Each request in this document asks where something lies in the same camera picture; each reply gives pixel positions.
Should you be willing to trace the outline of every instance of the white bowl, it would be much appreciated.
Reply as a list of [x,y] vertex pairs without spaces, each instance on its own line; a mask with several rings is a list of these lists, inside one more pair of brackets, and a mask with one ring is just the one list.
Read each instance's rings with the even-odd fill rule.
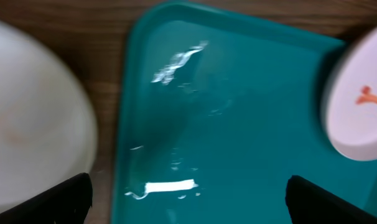
[[337,65],[324,121],[335,149],[357,161],[377,159],[377,28]]
[[89,172],[96,123],[71,71],[0,23],[0,212]]

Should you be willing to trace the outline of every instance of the plastic tray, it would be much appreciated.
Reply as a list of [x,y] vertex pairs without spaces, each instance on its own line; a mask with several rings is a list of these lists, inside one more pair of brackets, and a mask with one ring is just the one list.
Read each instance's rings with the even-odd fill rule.
[[291,175],[377,215],[377,161],[341,156],[319,121],[344,48],[190,2],[151,9],[129,40],[111,222],[291,223]]

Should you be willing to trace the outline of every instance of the wood grain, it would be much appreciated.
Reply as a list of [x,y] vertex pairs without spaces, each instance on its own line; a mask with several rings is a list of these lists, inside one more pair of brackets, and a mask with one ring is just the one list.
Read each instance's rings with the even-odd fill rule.
[[[0,0],[0,20],[52,49],[82,82],[99,126],[91,172],[93,209],[87,223],[109,223],[120,82],[129,30],[158,0]],[[203,0],[211,6],[258,16],[352,41],[377,25],[377,0]]]

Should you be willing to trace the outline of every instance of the orange stain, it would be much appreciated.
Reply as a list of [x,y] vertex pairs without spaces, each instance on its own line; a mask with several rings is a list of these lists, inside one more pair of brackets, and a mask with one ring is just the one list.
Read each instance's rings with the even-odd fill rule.
[[376,103],[377,96],[371,94],[371,88],[369,86],[364,86],[361,90],[362,95],[357,98],[356,104],[361,105],[363,103]]

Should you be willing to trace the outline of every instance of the black object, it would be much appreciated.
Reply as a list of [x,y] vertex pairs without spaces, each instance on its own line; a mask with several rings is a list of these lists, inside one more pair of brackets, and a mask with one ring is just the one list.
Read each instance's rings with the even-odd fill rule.
[[376,224],[377,218],[297,175],[288,180],[286,204],[293,224]]
[[86,173],[0,214],[0,224],[82,224],[92,205],[93,189]]

